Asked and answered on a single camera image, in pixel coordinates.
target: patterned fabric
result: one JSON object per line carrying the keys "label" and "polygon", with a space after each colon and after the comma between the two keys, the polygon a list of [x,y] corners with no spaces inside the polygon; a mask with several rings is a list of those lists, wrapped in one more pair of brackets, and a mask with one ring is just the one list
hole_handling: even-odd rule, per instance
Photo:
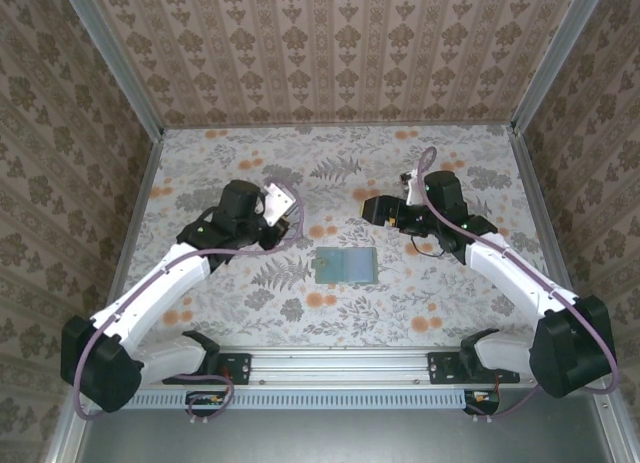
{"label": "patterned fabric", "polygon": [[150,142],[68,0],[0,0],[0,461],[46,451],[60,330],[106,300]]}
{"label": "patterned fabric", "polygon": [[640,0],[599,2],[526,139],[572,281],[609,306],[640,431],[638,12]]}
{"label": "patterned fabric", "polygon": [[508,121],[571,0],[96,0],[168,127]]}
{"label": "patterned fabric", "polygon": [[[505,127],[169,130],[128,287],[234,178],[294,185],[305,204],[304,239],[281,254],[234,258],[176,302],[147,341],[195,328],[223,345],[430,346],[457,345],[489,327],[524,331],[522,314],[484,277],[450,255],[421,256],[407,236],[358,217],[371,196],[403,196],[400,173],[431,145],[439,150],[433,170],[455,171],[471,211],[543,269]],[[423,252],[440,251],[434,237],[416,242]],[[376,247],[379,284],[316,285],[318,246]]]}

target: patterned wall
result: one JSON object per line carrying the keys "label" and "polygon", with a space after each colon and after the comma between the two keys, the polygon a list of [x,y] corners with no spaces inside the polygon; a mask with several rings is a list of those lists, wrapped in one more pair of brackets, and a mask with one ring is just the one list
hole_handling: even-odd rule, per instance
{"label": "patterned wall", "polygon": [[600,1],[525,135],[573,283],[609,306],[638,429],[639,12]]}
{"label": "patterned wall", "polygon": [[60,329],[105,301],[150,142],[68,0],[0,0],[0,461],[46,450]]}
{"label": "patterned wall", "polygon": [[96,0],[165,126],[507,121],[571,0]]}

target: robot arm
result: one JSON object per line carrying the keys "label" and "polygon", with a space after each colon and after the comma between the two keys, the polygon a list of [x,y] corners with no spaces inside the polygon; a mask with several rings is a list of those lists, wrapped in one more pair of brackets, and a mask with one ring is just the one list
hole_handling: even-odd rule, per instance
{"label": "robot arm", "polygon": [[609,316],[602,301],[594,296],[581,299],[555,284],[517,255],[494,225],[481,216],[469,215],[460,182],[453,172],[438,171],[424,177],[422,184],[429,200],[447,220],[497,244],[504,249],[502,252],[452,230],[423,206],[417,170],[401,175],[400,179],[408,190],[407,199],[371,198],[363,205],[362,217],[378,226],[398,228],[410,236],[434,235],[445,252],[484,275],[502,291],[524,313],[535,331],[533,340],[492,329],[465,338],[460,361],[461,371],[469,381],[480,371],[499,368],[532,374],[547,393],[562,397],[610,372],[609,363],[593,337],[540,287],[534,276],[552,287],[553,293],[572,302],[615,356]]}
{"label": "robot arm", "polygon": [[[230,182],[222,192],[219,206],[187,225],[155,268],[126,294],[88,320],[72,317],[62,330],[62,378],[73,384],[80,355],[89,339],[114,317],[115,321],[107,326],[91,350],[80,384],[82,393],[103,410],[120,409],[141,385],[199,370],[209,374],[215,367],[219,347],[195,331],[144,350],[138,345],[180,296],[233,257],[185,255],[216,248],[238,250],[254,243],[270,250],[282,240],[289,227],[284,216],[296,203],[295,199],[275,184],[266,187],[265,192],[252,183]],[[181,257],[185,259],[167,269]],[[142,287],[144,293],[122,312],[122,305]]]}

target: cable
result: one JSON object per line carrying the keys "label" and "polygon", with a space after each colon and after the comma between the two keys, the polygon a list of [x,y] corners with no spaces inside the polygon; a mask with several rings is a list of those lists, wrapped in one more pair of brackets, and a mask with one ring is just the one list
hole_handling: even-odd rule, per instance
{"label": "cable", "polygon": [[498,398],[500,398],[500,376],[498,375],[497,371],[496,371],[496,386],[494,387],[493,391],[495,391],[498,394]]}
{"label": "cable", "polygon": [[[228,390],[229,393],[227,394],[225,400],[222,402],[222,405],[220,405],[220,407],[218,409],[216,409],[216,411],[213,414],[211,414],[210,416],[202,418],[202,420],[205,423],[208,420],[211,420],[213,418],[217,418],[218,416],[220,416],[220,414],[222,414],[222,412],[224,412],[224,410],[226,410],[227,407],[231,404],[231,401],[233,400],[233,396],[236,393],[236,387],[233,384],[233,381],[231,381],[231,379],[227,378],[226,376],[219,376],[219,375],[176,375],[176,376],[174,376],[174,378],[177,378],[179,380],[214,380],[214,381],[221,381],[221,382],[225,383],[229,387],[229,390]],[[193,414],[193,402],[203,398],[204,396],[206,396],[206,395],[203,395],[202,393],[200,393],[198,395],[192,395],[191,398],[189,399],[189,404],[187,406],[187,414],[191,417],[191,421],[192,422],[194,422],[198,418],[200,418],[200,417],[198,417],[198,416]]]}
{"label": "cable", "polygon": [[103,324],[102,326],[100,326],[100,328],[98,328],[96,330],[96,332],[91,335],[91,338],[89,338],[89,341],[87,342],[87,345],[84,347],[84,350],[82,351],[82,354],[80,355],[80,358],[78,359],[78,365],[76,366],[76,372],[73,378],[73,409],[75,410],[76,414],[83,420],[85,421],[91,421],[91,420],[95,420],[96,418],[99,418],[103,412],[99,412],[99,413],[93,413],[93,414],[88,414],[85,413],[84,409],[82,408],[82,402],[80,401],[80,382],[82,380],[82,372],[84,371],[84,367],[87,363],[87,359],[89,358],[89,354],[91,353],[91,350],[93,350],[93,347],[96,344],[96,341],[98,341],[98,338],[100,338],[100,336],[105,332],[105,330],[109,327],[109,325],[111,325],[114,321],[116,321],[119,316],[129,307],[131,306],[131,304],[142,294],[144,293],[151,285],[153,285],[153,283],[155,283],[155,281],[160,278],[162,275],[164,275],[165,273],[167,273],[168,271],[170,271],[172,268],[174,268],[175,266],[179,265],[180,263],[182,263],[183,261],[189,259],[189,258],[193,258],[195,256],[209,256],[209,255],[234,255],[234,256],[265,256],[265,255],[272,255],[274,253],[277,253],[279,251],[284,251],[287,250],[289,248],[291,248],[295,242],[302,236],[302,232],[303,232],[303,226],[304,226],[304,206],[302,204],[302,200],[300,199],[300,195],[299,193],[293,189],[292,187],[288,186],[288,185],[282,185],[282,187],[287,190],[288,192],[291,193],[291,195],[293,195],[293,198],[295,199],[295,201],[298,202],[298,212],[300,214],[300,218],[298,221],[298,227],[296,228],[295,233],[293,234],[293,237],[288,238],[282,245],[280,246],[276,246],[275,248],[272,248],[270,250],[258,250],[258,251],[251,251],[251,250],[230,250],[230,249],[224,249],[224,248],[211,248],[211,249],[207,249],[207,250],[196,250],[196,251],[191,251],[189,253],[185,253],[182,256],[179,256],[178,258],[176,258],[175,260],[170,261],[169,263],[167,263],[167,265],[160,271],[157,271],[156,273],[154,273],[153,275],[151,275],[149,277],[149,279],[147,281],[145,281],[142,285],[140,285],[140,287],[134,291],[131,296],[129,298],[126,299],[126,301],[124,301],[124,303],[122,303],[122,305],[120,305],[120,308],[118,308],[113,315],[111,315]]}
{"label": "cable", "polygon": [[416,250],[419,254],[421,254],[423,256],[428,256],[430,258],[440,258],[442,255],[444,255],[444,250],[442,250],[440,252],[440,254],[438,254],[438,255],[430,255],[429,253],[424,253],[424,252],[420,251],[418,249],[418,246],[416,245],[416,242],[413,240],[413,236],[411,237],[411,243],[413,243],[413,249]]}
{"label": "cable", "polygon": [[507,408],[504,411],[500,411],[498,413],[494,413],[493,415],[487,415],[484,411],[482,411],[480,408],[478,408],[477,406],[474,405],[470,405],[469,403],[467,403],[467,408],[471,408],[473,411],[475,411],[476,413],[479,414],[479,416],[484,416],[488,421],[491,421],[495,418],[503,418],[505,416],[510,415],[511,413],[513,413],[514,411],[516,411],[518,408],[522,407],[527,401],[529,401],[538,391],[540,391],[542,388],[540,387],[540,385],[536,385],[534,386],[531,391],[529,393],[527,393],[527,396],[525,396],[524,398],[522,398],[518,403],[516,403],[515,405],[513,405],[510,408]]}
{"label": "cable", "polygon": [[545,280],[540,278],[535,272],[527,268],[525,264],[523,264],[518,258],[516,258],[516,256],[511,251],[509,251],[510,249],[502,248],[500,245],[495,244],[493,241],[487,240],[486,238],[482,238],[481,236],[478,236],[478,235],[474,235],[473,233],[460,228],[454,223],[451,223],[449,220],[447,220],[444,216],[440,214],[440,212],[435,208],[435,206],[433,206],[433,203],[431,203],[431,201],[429,200],[429,196],[427,195],[427,190],[423,183],[424,182],[423,175],[424,175],[424,172],[428,170],[431,167],[431,165],[433,165],[433,162],[435,161],[437,154],[438,154],[438,150],[436,150],[436,147],[430,146],[422,153],[422,155],[420,156],[420,161],[418,163],[418,178],[420,181],[418,188],[420,190],[420,195],[422,196],[422,199],[424,203],[427,205],[427,207],[429,208],[429,210],[431,210],[431,212],[435,215],[436,218],[438,218],[438,220],[440,220],[444,225],[448,226],[452,230],[460,233],[461,235],[466,236],[467,238],[470,238],[474,241],[482,243],[483,245],[493,248],[494,250],[500,252],[504,257],[509,258],[518,268],[520,268],[527,276],[529,276],[544,291],[546,291],[549,294],[549,298],[555,298],[558,302],[560,302],[595,340],[595,342],[598,344],[598,346],[602,350],[602,353],[604,354],[605,358],[607,359],[607,362],[609,363],[609,367],[611,368],[611,382],[609,383],[609,386],[607,386],[604,389],[588,388],[588,387],[584,387],[583,389],[585,391],[588,391],[596,395],[606,395],[615,391],[620,381],[616,359],[613,356],[613,353],[611,352],[607,344],[605,343],[605,341],[595,330],[595,328],[593,328],[593,326],[589,324],[589,322],[584,318],[584,316],[582,316],[578,312],[578,310],[576,310],[573,307],[571,302],[568,301],[566,298],[564,298],[562,295],[559,295],[556,292],[554,292],[555,288],[553,288]]}

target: floral tablecloth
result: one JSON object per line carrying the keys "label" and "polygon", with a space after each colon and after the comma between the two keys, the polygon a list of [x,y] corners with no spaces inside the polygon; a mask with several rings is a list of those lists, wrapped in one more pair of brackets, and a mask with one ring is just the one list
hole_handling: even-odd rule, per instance
{"label": "floral tablecloth", "polygon": [[[399,174],[435,145],[470,211],[494,222],[529,262],[544,260],[502,126],[350,126],[168,130],[127,288],[217,204],[232,179],[288,180],[305,205],[304,238],[267,257],[236,257],[167,311],[147,342],[195,328],[224,346],[457,345],[477,330],[528,331],[512,303],[453,257],[419,255],[408,237],[358,218],[364,199],[402,196]],[[417,240],[439,252],[435,238]],[[316,285],[318,246],[375,246],[379,283]]]}

